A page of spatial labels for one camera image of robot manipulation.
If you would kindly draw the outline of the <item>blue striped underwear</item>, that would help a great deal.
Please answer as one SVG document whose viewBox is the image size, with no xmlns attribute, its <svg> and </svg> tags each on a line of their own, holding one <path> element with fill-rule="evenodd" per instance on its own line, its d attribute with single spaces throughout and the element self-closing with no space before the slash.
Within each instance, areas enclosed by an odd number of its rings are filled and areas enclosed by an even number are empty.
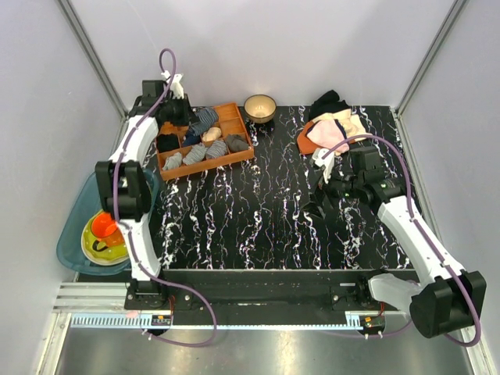
<svg viewBox="0 0 500 375">
<path fill-rule="evenodd" d="M 218 120 L 219 115 L 212 107 L 201 109 L 196 115 L 198 120 L 188 128 L 190 135 L 199 136 L 209 130 Z"/>
</svg>

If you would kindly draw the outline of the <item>orange wooden divider tray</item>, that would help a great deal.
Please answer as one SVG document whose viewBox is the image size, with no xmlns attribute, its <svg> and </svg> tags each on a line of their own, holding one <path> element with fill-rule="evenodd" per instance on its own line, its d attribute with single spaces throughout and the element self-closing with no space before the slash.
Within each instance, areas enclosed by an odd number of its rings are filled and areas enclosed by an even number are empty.
<svg viewBox="0 0 500 375">
<path fill-rule="evenodd" d="M 155 140 L 159 173 L 164 181 L 172 180 L 178 177 L 185 177 L 194 173 L 200 173 L 205 170 L 228 166 L 233 163 L 239 163 L 254 158 L 255 149 L 246 130 L 238 105 L 235 102 L 229 102 L 227 104 L 216 105 L 213 108 L 219 117 L 219 121 L 215 122 L 213 126 L 213 128 L 220 130 L 219 137 L 210 137 L 209 140 L 207 140 L 201 135 L 201 141 L 198 144 L 204 145 L 206 148 L 210 148 L 214 141 L 222 141 L 227 148 L 226 154 L 211 159 L 204 157 L 204 159 L 199 162 L 186 165 L 184 163 L 184 158 L 193 148 L 193 145 L 184 145 L 184 139 L 188 131 L 188 126 L 178 127 L 174 126 L 172 123 L 165 122 L 159 128 L 159 135 L 173 134 L 177 139 L 177 147 L 165 148 L 163 145 L 158 146 L 158 139 Z M 247 144 L 246 149 L 236 152 L 234 151 L 234 148 L 230 148 L 226 143 L 229 136 L 239 136 L 242 138 Z M 180 166 L 170 170 L 163 169 L 166 164 L 166 160 L 177 152 L 179 152 L 182 156 Z"/>
</svg>

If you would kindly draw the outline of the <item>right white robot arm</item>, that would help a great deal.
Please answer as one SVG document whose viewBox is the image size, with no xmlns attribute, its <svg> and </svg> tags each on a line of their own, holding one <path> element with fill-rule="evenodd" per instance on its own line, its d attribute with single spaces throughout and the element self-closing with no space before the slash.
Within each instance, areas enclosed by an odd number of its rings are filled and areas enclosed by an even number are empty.
<svg viewBox="0 0 500 375">
<path fill-rule="evenodd" d="M 479 330 L 487 287 L 484 277 L 466 271 L 444 248 L 419 214 L 406 180 L 386 177 L 376 148 L 356 148 L 349 155 L 352 173 L 340 176 L 334 171 L 335 154 L 326 148 L 315 150 L 311 163 L 322 175 L 303 209 L 324 217 L 325 200 L 360 200 L 393 234 L 418 277 L 414 284 L 388 271 L 368 273 L 356 283 L 357 305 L 367 310 L 390 305 L 408 314 L 425 338 L 466 327 Z"/>
</svg>

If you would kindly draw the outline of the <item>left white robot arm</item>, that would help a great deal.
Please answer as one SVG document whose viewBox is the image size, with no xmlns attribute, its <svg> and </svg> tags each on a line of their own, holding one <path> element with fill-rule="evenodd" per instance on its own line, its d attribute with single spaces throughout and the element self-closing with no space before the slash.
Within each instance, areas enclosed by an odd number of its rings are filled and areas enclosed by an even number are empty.
<svg viewBox="0 0 500 375">
<path fill-rule="evenodd" d="M 130 258 L 125 300 L 129 310 L 161 309 L 168 303 L 168 287 L 159 279 L 161 266 L 149 230 L 153 198 L 142 164 L 165 122 L 185 125 L 189 121 L 191 107 L 182 77 L 175 73 L 142 82 L 142 95 L 129 114 L 122 140 L 108 160 L 95 165 L 102 209 L 116 221 Z"/>
</svg>

